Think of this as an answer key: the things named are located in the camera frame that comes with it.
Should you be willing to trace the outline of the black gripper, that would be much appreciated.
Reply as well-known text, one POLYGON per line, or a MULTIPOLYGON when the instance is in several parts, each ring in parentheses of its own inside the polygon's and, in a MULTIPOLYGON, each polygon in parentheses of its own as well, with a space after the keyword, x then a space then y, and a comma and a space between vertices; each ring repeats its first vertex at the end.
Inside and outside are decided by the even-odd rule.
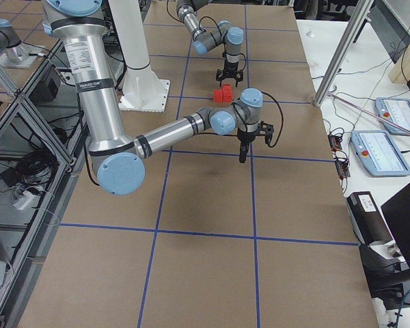
POLYGON ((226 79, 225 72, 234 72, 235 86, 243 81, 243 71, 238 70, 239 61, 230 62, 225 60, 223 70, 217 69, 216 81, 221 85, 222 81, 226 79))
POLYGON ((240 148, 239 148, 239 163, 244 163, 247 158, 247 152, 249 149, 248 143, 243 142, 253 142, 256 138, 256 134, 254 132, 246 132, 242 131, 241 129, 237 130, 237 138, 240 141, 240 148))

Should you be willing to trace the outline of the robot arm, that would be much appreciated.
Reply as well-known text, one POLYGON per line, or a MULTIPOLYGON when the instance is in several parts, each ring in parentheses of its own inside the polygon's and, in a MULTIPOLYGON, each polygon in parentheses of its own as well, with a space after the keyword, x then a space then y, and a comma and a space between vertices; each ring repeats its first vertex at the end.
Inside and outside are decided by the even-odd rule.
POLYGON ((262 92, 243 90, 224 108, 204 107, 197 112, 136 137, 124 130, 123 110, 165 109, 170 82, 153 72, 137 1, 111 1, 115 30, 126 74, 122 94, 110 68, 103 35, 107 26, 100 1, 44 1, 44 28, 59 38, 66 50, 92 138, 89 153, 99 185, 110 194, 126 195, 145 178, 144 159, 168 146, 212 129, 218 135, 236 132, 240 161, 260 134, 262 92))
POLYGON ((213 31, 207 31, 202 26, 201 20, 196 16, 196 12, 202 7, 208 5, 211 1, 177 1, 176 14, 178 20, 185 25, 193 39, 193 47, 198 55, 205 55, 223 45, 224 50, 222 57, 224 65, 216 73, 216 81, 221 83, 226 79, 234 79, 235 86, 243 81, 243 68, 239 68, 241 46, 244 41, 244 32, 241 28, 234 26, 227 20, 221 20, 218 23, 211 17, 215 24, 213 31))

